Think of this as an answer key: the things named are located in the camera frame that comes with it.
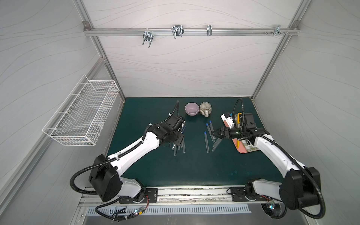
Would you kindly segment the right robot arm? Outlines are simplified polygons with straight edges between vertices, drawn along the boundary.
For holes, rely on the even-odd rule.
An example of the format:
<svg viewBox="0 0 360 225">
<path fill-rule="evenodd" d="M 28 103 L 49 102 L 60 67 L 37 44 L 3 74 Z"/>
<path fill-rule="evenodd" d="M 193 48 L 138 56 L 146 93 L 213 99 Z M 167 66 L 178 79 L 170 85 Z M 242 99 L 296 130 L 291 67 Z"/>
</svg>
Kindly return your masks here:
<svg viewBox="0 0 360 225">
<path fill-rule="evenodd" d="M 257 127 L 253 115 L 240 114 L 237 118 L 222 116 L 225 126 L 214 130 L 216 148 L 224 139 L 236 140 L 243 147 L 255 147 L 275 165 L 283 177 L 282 182 L 254 178 L 246 182 L 243 195 L 249 201 L 263 197 L 262 205 L 271 218 L 283 218 L 287 210 L 299 210 L 313 219 L 325 216 L 326 206 L 321 191 L 321 176 L 314 167 L 307 167 L 282 148 L 263 127 Z"/>
</svg>

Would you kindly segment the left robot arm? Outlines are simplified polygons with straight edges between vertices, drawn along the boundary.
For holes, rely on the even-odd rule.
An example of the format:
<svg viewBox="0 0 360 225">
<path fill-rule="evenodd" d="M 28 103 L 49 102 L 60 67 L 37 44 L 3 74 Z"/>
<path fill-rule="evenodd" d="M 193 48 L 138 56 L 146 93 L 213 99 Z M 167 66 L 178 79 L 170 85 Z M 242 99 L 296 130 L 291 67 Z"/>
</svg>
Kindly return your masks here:
<svg viewBox="0 0 360 225">
<path fill-rule="evenodd" d="M 122 175 L 143 156 L 165 143 L 180 145 L 185 119 L 182 116 L 169 116 L 165 121 L 149 124 L 142 137 L 117 153 L 95 158 L 93 165 L 76 172 L 69 181 L 70 187 L 77 193 L 98 195 L 103 202 L 108 202 L 117 195 L 142 200 L 145 186 L 136 179 L 123 178 Z M 93 191 L 79 188 L 75 180 L 89 171 L 89 183 Z"/>
</svg>

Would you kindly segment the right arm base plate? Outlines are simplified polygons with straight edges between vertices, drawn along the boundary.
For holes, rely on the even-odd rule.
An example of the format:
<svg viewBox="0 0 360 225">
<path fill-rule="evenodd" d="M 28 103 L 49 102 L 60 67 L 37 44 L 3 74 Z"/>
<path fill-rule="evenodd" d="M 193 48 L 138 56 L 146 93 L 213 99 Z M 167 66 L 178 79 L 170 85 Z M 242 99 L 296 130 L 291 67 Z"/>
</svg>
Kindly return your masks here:
<svg viewBox="0 0 360 225">
<path fill-rule="evenodd" d="M 231 196 L 233 202 L 269 202 L 269 199 L 257 194 L 247 186 L 230 187 L 226 193 Z"/>
</svg>

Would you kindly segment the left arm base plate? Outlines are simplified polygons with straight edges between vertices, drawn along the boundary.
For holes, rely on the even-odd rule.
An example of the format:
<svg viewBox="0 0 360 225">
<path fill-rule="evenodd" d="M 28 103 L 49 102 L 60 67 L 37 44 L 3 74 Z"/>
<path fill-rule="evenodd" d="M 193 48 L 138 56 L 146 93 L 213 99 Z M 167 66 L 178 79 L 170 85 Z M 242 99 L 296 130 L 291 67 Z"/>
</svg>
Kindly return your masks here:
<svg viewBox="0 0 360 225">
<path fill-rule="evenodd" d="M 142 190 L 136 197 L 131 198 L 128 196 L 122 196 L 119 203 L 157 203 L 158 202 L 158 188 L 146 188 Z"/>
</svg>

